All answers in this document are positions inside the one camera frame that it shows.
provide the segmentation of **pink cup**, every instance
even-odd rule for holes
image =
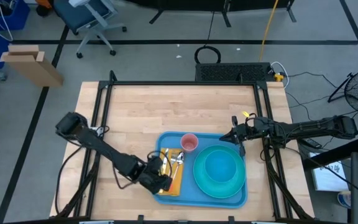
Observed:
[[[198,138],[194,134],[185,134],[180,139],[180,145],[186,152],[191,152],[197,148]]]

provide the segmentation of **knife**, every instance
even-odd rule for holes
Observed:
[[[165,152],[164,152],[166,156],[164,156],[164,159],[163,159],[163,161],[162,161],[162,174],[163,174],[163,175],[164,175],[164,174],[166,173],[166,171],[167,171],[168,151],[169,151],[169,148],[166,148],[166,150],[165,150]]]

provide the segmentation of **yellow cable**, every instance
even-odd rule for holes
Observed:
[[[276,2],[274,3],[272,13],[270,14],[270,19],[268,20],[267,27],[265,29],[265,36],[262,41],[262,49],[260,50],[259,62],[262,60],[262,56],[264,55],[265,40],[266,40],[267,33],[269,32],[270,23],[273,19],[273,15],[274,15],[274,11],[276,10],[277,3],[278,3],[278,0],[276,0]]]

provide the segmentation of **chair leg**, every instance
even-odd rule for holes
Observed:
[[[106,39],[106,37],[104,36],[104,34],[99,31],[99,30],[95,30],[95,32],[97,33],[97,35],[99,36],[99,38],[110,48],[110,51],[114,51],[114,49],[112,48],[112,45],[109,43],[109,41]]]
[[[123,24],[123,23],[111,24],[111,25],[108,25],[107,27],[105,27],[103,30],[115,29],[115,28],[119,28],[119,27],[125,27],[125,24]]]
[[[86,43],[88,43],[88,41],[90,41],[91,35],[93,35],[93,33],[92,33],[91,31],[89,31],[89,32],[85,35],[84,39],[81,41],[80,46],[77,48],[77,52],[76,52],[76,53],[77,53],[77,57],[78,57],[78,58],[82,58],[81,49],[86,45]]]

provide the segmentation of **gray floor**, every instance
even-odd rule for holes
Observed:
[[[358,25],[358,1],[346,2]],[[118,2],[117,8],[120,15],[114,21],[126,23],[128,32],[109,31],[110,40],[205,39],[212,16],[210,12],[164,12],[150,25],[148,21],[155,10],[127,2]],[[286,11],[277,10],[268,39],[356,40],[337,0],[297,0],[293,12],[297,23],[291,22]],[[269,14],[269,10],[229,13],[232,28],[226,28],[222,15],[216,14],[211,39],[260,40]],[[58,40],[63,28],[64,23],[55,14],[41,18],[32,8],[25,29],[14,31],[13,35],[16,40]],[[80,39],[81,35],[74,36],[70,32],[67,39]],[[52,60],[57,46],[40,47]],[[54,133],[54,125],[67,111],[74,110],[81,82],[106,80],[110,70],[115,71],[119,80],[194,80],[194,52],[200,45],[117,45],[115,57],[109,55],[106,46],[87,45],[81,60],[75,57],[77,47],[65,45],[62,50],[57,69],[65,77],[65,83],[62,88],[49,89],[6,222],[48,217],[66,144]],[[221,51],[222,62],[257,62],[260,52],[259,45],[214,47]],[[216,56],[201,52],[200,60],[213,63]],[[267,45],[263,61],[281,62],[290,75],[305,71],[322,73],[339,85],[349,72],[358,72],[358,45]],[[4,70],[9,77],[6,82],[0,82],[0,203],[41,92],[8,66]],[[329,95],[333,90],[324,79],[307,75],[292,78],[286,89],[301,103]],[[288,101],[290,106],[296,105],[290,96]],[[307,107],[311,119],[353,110],[344,99],[330,104],[317,101]],[[294,122],[307,120],[302,107],[292,108],[291,115]],[[355,119],[358,126],[358,115]],[[316,140],[325,144],[329,138]],[[346,141],[334,139],[326,147],[330,149],[344,143]],[[337,204],[336,193],[315,191],[310,173],[306,176],[316,217],[345,222],[346,209]]]

